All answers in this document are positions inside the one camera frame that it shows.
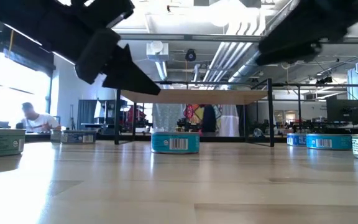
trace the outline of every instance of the window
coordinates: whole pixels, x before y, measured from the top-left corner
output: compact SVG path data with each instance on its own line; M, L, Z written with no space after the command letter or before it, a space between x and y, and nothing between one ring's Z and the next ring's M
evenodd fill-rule
M0 54L0 121L18 121L25 102L39 113L47 111L50 77Z

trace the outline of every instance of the ceiling beam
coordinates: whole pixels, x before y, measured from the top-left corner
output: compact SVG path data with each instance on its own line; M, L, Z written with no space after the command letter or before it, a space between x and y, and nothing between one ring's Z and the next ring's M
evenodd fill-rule
M258 43L264 36L255 35L193 35L193 34L120 34L122 40L164 40L205 42L248 42ZM338 42L321 40L322 44L358 44L358 37L345 37Z

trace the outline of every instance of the barcode label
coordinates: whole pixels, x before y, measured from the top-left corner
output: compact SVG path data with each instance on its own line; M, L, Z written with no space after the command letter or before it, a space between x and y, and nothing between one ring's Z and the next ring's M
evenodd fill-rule
M188 150L188 139L169 139L169 150Z
M316 147L333 147L333 141L331 139L317 139Z
M91 142L93 142L93 135L83 136L82 142L83 143L91 143Z
M358 155L358 139L352 139L353 154Z
M68 134L62 134L62 142L68 141Z
M19 152L24 150L24 139L19 139Z

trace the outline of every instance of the speaker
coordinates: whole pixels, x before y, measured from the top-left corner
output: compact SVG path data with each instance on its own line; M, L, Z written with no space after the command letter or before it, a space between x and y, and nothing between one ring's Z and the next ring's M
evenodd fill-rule
M194 62L196 60L197 56L196 56L196 52L194 49L188 49L185 59L188 62Z

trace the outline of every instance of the ductwork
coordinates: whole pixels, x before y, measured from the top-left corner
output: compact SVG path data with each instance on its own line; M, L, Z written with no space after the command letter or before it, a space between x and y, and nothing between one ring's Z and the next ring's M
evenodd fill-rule
M200 80L200 64L194 66L194 79L193 82L198 82Z
M227 29L226 35L235 35L239 32L239 30L241 29L240 27L243 26L243 24L241 24L240 22L231 22L229 23L229 28ZM210 77L210 70L215 69L215 65L216 62L223 62L223 57L225 55L227 55L227 50L229 49L229 47L231 46L231 43L227 43L227 42L221 42L221 44L218 47L218 50L216 51L216 54L214 56L214 58L212 59L211 64L209 65L209 70L206 72L205 76L204 76L204 82L206 81L210 81L213 78Z
M165 62L156 62L155 65L157 66L158 74L162 81L167 80L167 65ZM164 89L169 89L170 85L162 85Z
M231 27L232 27L232 29L236 30L235 31L236 35L243 35L244 32L248 28L248 22L233 22L231 24ZM227 45L228 45L228 48L227 48L226 52L224 53L224 55L222 56L222 59L219 61L216 69L223 69L223 63L227 60L228 56L230 54L232 54L232 51L236 47L237 43L227 43ZM208 81L209 82L213 81L217 73L218 73L217 71L214 71L212 73L212 75L208 78Z
M255 35L261 35L264 30L272 30L279 22L281 22L285 18L285 16L287 16L287 12L292 10L295 7L297 2L298 2L297 0L290 0L276 14L276 16L274 16L268 22L268 24L266 24L266 26L259 27L259 29L255 32ZM252 44L250 44L250 43L246 43L246 47L244 47L245 51L244 51L243 55L245 54L247 49L249 49L251 47L251 45ZM256 64L255 59L257 58L258 54L259 54L259 51L255 47L255 53L251 54L252 55L251 58L248 59L248 61L246 61L246 63L243 64L243 66L240 69L238 69L238 71L236 73L234 73L234 75L229 79L229 82L245 82L246 80L248 80L249 79L248 76L251 76L259 69L257 66L255 66L255 64Z
M146 51L147 58L155 62L161 80L165 81L167 79L167 65L165 62L169 57L168 44L162 43L161 41L153 41L147 43ZM163 88L170 88L170 86L163 85Z
M263 14L260 14L259 16L259 28L258 28L258 22L257 18L253 18L253 21L251 21L251 25L249 30L246 32L246 35L254 35L258 33L262 33L265 29L265 16ZM215 78L214 82L219 82L223 76L227 73L227 69L233 67L241 57L244 56L245 52L250 47L250 43L240 43L237 47L237 49L234 51L234 53L231 55L229 60L226 62L225 66L223 67L226 71L221 71Z

